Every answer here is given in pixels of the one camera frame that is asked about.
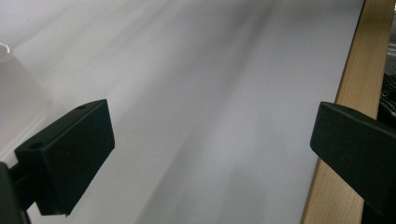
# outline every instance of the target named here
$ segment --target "white backdrop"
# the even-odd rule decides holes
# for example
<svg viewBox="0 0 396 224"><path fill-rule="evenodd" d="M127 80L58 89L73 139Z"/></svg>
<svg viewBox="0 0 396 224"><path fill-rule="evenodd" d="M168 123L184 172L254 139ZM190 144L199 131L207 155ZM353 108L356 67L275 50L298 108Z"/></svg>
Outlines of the white backdrop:
<svg viewBox="0 0 396 224"><path fill-rule="evenodd" d="M1 1L0 41L31 73L0 74L1 160L98 99L116 137L72 214L34 205L33 223L298 223L318 103L335 98L361 4Z"/></svg>

